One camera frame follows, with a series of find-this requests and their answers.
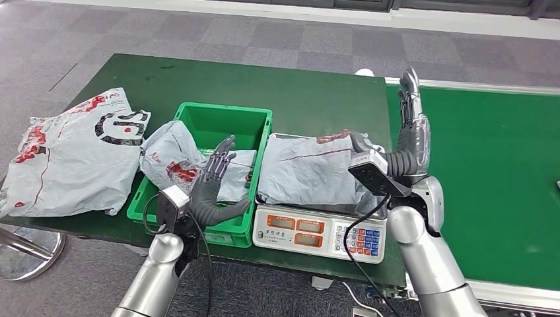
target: plastic mailer bag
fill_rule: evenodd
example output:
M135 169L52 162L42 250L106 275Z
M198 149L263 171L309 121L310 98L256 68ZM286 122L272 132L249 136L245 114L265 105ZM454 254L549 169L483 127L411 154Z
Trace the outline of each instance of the plastic mailer bag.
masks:
M258 195L266 203L357 205L366 192L348 172L350 131L325 137L270 135Z
M206 165L192 134L181 121L162 125L142 144L140 169L160 190L173 185L189 194L198 169ZM231 151L237 156L230 162L222 179L218 201L240 201L248 195L257 151Z
M115 215L138 169L150 113L113 88L52 118L31 118L0 192L0 217Z

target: green tabletop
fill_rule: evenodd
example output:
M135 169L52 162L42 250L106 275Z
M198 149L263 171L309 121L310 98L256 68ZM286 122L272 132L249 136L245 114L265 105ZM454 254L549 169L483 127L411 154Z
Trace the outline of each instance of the green tabletop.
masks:
M400 119L388 85L392 135ZM560 96L421 88L443 237L467 279L560 290Z
M152 113L147 135L171 120L182 102L191 101L268 108L273 111L274 132L327 135L354 129L369 133L376 143L391 149L383 78L115 54L70 106L113 87L124 88L133 109ZM133 193L140 181L138 175ZM115 217L90 212L62 218L5 217L0 222L148 246L152 237L126 217L127 206L128 202ZM351 262L343 260L255 246L212 245L211 253L249 264L363 279ZM364 268L378 283L405 285L402 258L391 238L383 262Z

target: crumpled plastic bag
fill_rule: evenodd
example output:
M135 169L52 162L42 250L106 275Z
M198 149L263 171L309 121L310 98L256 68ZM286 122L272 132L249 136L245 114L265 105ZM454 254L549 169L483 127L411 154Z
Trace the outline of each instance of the crumpled plastic bag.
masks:
M142 144L140 170L160 190L173 185L189 194L199 168L206 165L192 134L181 121L162 125ZM222 179L217 201L240 201L248 195L248 184L257 151L231 151L237 156L230 162Z
M356 205L364 192L348 172L350 131L325 137L270 135L261 166L258 195L266 203Z
M150 113L113 88L51 118L31 118L0 191L0 217L116 215L130 193Z

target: green plastic crate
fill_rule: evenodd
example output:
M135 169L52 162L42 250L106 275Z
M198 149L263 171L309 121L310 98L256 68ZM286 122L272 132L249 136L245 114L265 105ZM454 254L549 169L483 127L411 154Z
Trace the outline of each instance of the green plastic crate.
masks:
M193 135L196 145L202 151L214 149L223 139L232 134L235 135L235 150L257 150L248 196L252 203L247 212L214 227L207 227L204 232L208 243L248 248L252 244L254 202L264 148L272 126L272 111L184 102L177 110L174 120L181 120L185 123ZM144 177L126 215L136 223L143 223L144 206L148 199L157 192L158 188L147 177ZM156 203L151 203L147 213L147 222L154 229L159 227L155 209Z

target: robotic arm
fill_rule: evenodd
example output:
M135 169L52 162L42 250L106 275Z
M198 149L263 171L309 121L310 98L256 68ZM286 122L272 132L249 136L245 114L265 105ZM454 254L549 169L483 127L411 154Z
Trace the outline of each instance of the robotic arm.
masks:
M178 186L158 193L157 219L161 230L155 236L147 259L138 271L112 317L163 317L169 309L179 279L198 257L199 239L207 226L237 217L247 210L244 199L233 206L216 207L221 180L235 154L234 136L222 141L186 195Z
M369 148L352 134L349 171L375 195L392 196L388 227L397 240L424 316L486 316L441 235L443 191L427 174L430 127L422 111L419 83L411 67L400 80L402 126L393 153Z
M423 114L418 77L409 68L401 79L402 126L393 153L371 149L352 134L355 150L350 173L374 195L391 195L388 226L398 241L414 291L426 317L486 316L447 243L441 236L443 192L427 174L430 127ZM234 156L234 137L224 140L186 195L172 186L158 193L161 229L149 255L112 317L163 317L179 278L198 256L198 242L206 226L243 214L249 201L216 208L216 198L228 163Z

